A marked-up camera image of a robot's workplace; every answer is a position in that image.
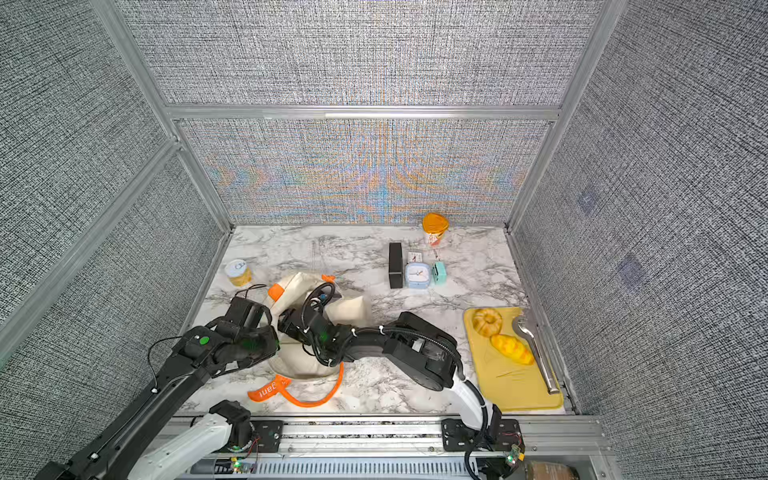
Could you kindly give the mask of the mint green cube clock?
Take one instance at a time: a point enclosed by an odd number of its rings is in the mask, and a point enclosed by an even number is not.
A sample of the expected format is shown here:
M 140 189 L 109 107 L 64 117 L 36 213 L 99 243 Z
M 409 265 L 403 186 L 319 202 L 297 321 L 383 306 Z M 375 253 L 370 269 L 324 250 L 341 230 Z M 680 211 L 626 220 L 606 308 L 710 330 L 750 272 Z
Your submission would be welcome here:
M 447 282 L 447 269 L 442 261 L 432 264 L 431 278 L 434 285 L 443 285 Z

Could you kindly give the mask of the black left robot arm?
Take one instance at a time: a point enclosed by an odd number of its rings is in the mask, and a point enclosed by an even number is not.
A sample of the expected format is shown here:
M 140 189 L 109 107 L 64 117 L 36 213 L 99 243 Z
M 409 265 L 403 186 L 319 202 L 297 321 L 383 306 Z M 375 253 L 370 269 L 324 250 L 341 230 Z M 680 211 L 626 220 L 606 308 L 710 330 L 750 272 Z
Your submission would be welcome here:
M 270 309 L 235 297 L 225 315 L 176 337 L 150 384 L 101 434 L 65 463 L 48 462 L 40 479 L 175 479 L 223 448 L 241 452 L 255 434 L 236 401 L 214 405 L 192 429 L 148 448 L 178 409 L 209 380 L 256 366 L 279 350 Z

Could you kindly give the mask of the light blue round alarm clock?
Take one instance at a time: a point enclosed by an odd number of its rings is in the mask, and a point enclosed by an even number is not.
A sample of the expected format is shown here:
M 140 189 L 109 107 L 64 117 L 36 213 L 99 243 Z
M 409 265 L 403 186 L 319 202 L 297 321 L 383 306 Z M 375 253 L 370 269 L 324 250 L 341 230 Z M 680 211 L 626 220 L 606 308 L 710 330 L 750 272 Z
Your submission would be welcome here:
M 405 266 L 404 282 L 409 289 L 427 289 L 431 284 L 432 267 L 422 262 L 411 262 Z

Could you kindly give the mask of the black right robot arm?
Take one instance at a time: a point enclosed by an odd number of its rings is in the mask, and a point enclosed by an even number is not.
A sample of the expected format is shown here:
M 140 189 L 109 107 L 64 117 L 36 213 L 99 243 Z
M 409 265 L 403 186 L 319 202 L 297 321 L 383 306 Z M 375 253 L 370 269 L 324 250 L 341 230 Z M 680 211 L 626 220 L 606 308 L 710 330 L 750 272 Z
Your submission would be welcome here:
M 326 315 L 334 295 L 334 284 L 320 284 L 299 307 L 279 315 L 278 331 L 298 341 L 325 367 L 384 358 L 421 387 L 451 393 L 458 401 L 462 423 L 472 433 L 463 447 L 464 467 L 470 478 L 477 479 L 472 454 L 492 448 L 491 426 L 501 412 L 465 374 L 455 339 L 409 311 L 394 322 L 375 327 L 334 324 Z

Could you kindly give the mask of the cream canvas bag orange handles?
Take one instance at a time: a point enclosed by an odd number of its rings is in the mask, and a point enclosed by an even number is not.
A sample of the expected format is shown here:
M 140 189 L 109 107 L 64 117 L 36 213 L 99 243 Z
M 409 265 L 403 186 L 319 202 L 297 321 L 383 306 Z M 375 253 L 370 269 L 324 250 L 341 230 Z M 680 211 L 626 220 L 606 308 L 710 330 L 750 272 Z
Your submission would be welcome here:
M 336 327 L 362 328 L 371 324 L 371 303 L 354 290 L 344 291 L 333 276 L 299 272 L 269 287 L 266 306 L 277 330 L 280 349 L 268 360 L 275 373 L 265 386 L 252 390 L 248 398 L 264 403 L 283 397 L 298 408 L 309 409 L 328 403 L 342 385 L 344 363 L 331 352 Z M 296 397 L 291 386 L 308 381 L 334 380 L 322 398 Z

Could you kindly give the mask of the black rectangular clock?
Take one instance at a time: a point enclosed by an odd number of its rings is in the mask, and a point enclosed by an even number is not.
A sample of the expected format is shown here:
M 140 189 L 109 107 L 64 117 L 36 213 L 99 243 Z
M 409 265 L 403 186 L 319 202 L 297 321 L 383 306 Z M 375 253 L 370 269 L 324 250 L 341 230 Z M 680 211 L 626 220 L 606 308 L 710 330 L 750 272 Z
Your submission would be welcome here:
M 391 289 L 401 289 L 404 286 L 403 249 L 399 242 L 388 245 L 388 279 Z

